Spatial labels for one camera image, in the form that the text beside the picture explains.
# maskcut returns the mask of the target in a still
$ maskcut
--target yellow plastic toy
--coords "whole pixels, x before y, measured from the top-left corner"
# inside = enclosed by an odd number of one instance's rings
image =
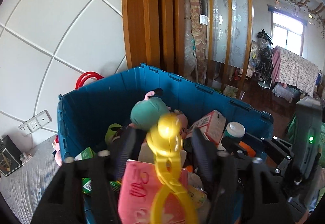
[[[174,194],[181,202],[186,224],[198,223],[196,210],[187,190],[178,181],[181,173],[180,150],[183,148],[183,140],[179,135],[180,126],[176,115],[167,113],[147,133],[147,143],[155,155],[156,174],[163,184],[152,202],[151,224],[161,224],[161,214],[169,193]],[[170,170],[167,169],[167,163],[171,166]]]

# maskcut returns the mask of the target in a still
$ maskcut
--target black gift box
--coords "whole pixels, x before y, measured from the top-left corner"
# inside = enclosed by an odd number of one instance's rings
[[[0,171],[4,176],[10,175],[22,167],[21,154],[9,136],[0,140]]]

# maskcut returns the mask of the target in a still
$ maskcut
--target electrical outlet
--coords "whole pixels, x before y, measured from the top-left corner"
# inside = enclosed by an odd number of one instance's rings
[[[21,124],[19,127],[19,130],[21,131],[21,133],[24,135],[24,136],[27,136],[29,134],[31,134],[31,131],[27,125],[26,122],[24,122],[23,124]]]
[[[52,121],[51,116],[48,114],[47,110],[38,113],[35,117],[41,127],[45,126],[46,124]]]
[[[26,123],[31,132],[34,132],[41,128],[36,117],[32,117],[30,120],[27,120]]]

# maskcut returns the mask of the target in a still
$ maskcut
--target green box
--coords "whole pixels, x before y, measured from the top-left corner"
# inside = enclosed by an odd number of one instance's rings
[[[86,148],[80,154],[74,158],[75,161],[86,160],[93,158],[95,156],[95,152],[90,148]],[[90,195],[91,193],[91,179],[90,178],[82,178],[82,191],[85,194]]]

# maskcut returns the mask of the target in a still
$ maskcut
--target bed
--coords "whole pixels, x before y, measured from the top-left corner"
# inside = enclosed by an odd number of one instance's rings
[[[30,151],[33,158],[8,177],[1,176],[0,192],[22,224],[30,224],[45,189],[59,166],[52,155],[54,136]]]

